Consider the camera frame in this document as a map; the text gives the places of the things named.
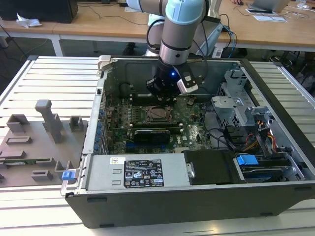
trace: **wooden desk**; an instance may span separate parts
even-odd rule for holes
[[[294,11],[307,14],[309,18],[300,17],[297,19],[296,15],[289,13],[284,16],[288,21],[287,23],[258,21],[245,10],[248,8],[246,2],[249,1],[245,0],[243,6],[238,6],[230,0],[222,0],[220,6],[220,14],[225,13],[229,16],[231,30],[237,34],[237,47],[315,51],[315,12],[285,7],[281,13],[278,13],[279,15]],[[297,7],[296,5],[296,2],[289,3],[289,6],[292,7]],[[222,22],[227,25],[226,17],[222,16],[221,18]],[[216,46],[222,49],[228,41],[228,34],[222,33]]]
[[[90,7],[88,5],[79,3],[78,14],[71,24],[43,22],[41,27],[26,29],[17,25],[15,21],[4,21],[4,27],[15,37],[51,39],[57,56],[63,56],[61,39],[146,42],[148,14],[125,12],[125,8],[118,5],[90,5]],[[289,5],[296,7],[295,2],[290,2]],[[280,14],[296,11],[307,14],[310,18],[295,20],[293,17],[297,16],[290,14],[288,16],[292,18],[285,17],[288,23],[278,23],[258,21],[246,12],[245,8],[247,8],[245,4],[238,6],[230,0],[222,0],[220,7],[220,14],[225,13],[229,16],[231,30],[238,36],[237,47],[315,51],[315,12],[286,7]],[[140,25],[113,16],[120,16]],[[227,24],[225,16],[222,16],[222,22]],[[6,34],[0,30],[0,36]],[[216,44],[216,51],[221,51],[228,41],[228,34],[222,33]]]
[[[119,5],[78,5],[79,11],[72,23],[56,24],[53,33],[124,38],[145,38],[146,36],[149,18],[146,13],[125,12],[125,8]]]

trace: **black plastic cover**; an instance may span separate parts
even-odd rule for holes
[[[204,149],[185,151],[184,156],[186,163],[193,166],[192,185],[245,183],[239,178],[232,152]]]

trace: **paper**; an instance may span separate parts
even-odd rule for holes
[[[283,17],[275,16],[254,16],[258,21],[287,22]]]
[[[18,16],[18,19],[16,20],[16,22],[20,25],[23,26],[25,28],[29,28],[29,27],[34,27],[34,26],[41,26],[41,23],[39,22],[38,19],[27,19],[24,18],[22,16],[20,16],[19,14],[16,14]]]
[[[125,7],[125,12],[141,12],[141,11],[138,11],[136,9],[132,9],[131,7],[126,6]]]
[[[265,12],[261,12],[261,13],[259,13],[259,12],[257,12],[257,13],[252,13],[252,12],[250,12],[250,10],[251,9],[245,9],[248,13],[250,13],[250,14],[264,14],[264,15],[274,15],[274,16],[277,16],[278,14],[276,13],[276,12],[272,12],[272,13],[265,13]]]

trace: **computer case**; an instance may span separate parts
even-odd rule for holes
[[[28,19],[71,23],[78,12],[76,0],[0,0],[3,20],[16,20],[18,13]]]

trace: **black panel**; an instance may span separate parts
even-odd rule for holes
[[[304,135],[301,129],[294,122],[292,117],[287,113],[284,107],[281,105],[276,96],[271,92],[269,87],[257,73],[257,71],[253,68],[250,62],[246,59],[240,60],[241,64],[244,66],[249,76],[252,78],[254,83],[257,85],[258,89],[262,93],[262,95],[266,98],[267,102],[271,106],[271,108],[275,111],[281,122],[284,124],[288,132],[294,138],[298,146],[304,152],[306,157],[309,159],[311,164],[315,167],[315,148],[308,140],[308,138]]]
[[[28,19],[71,23],[76,16],[76,0],[0,0],[0,16],[4,20],[16,20],[16,13]]]
[[[66,201],[86,227],[100,228],[278,215],[314,194],[310,185],[292,184],[93,195],[105,201],[88,201],[89,196],[75,195]]]

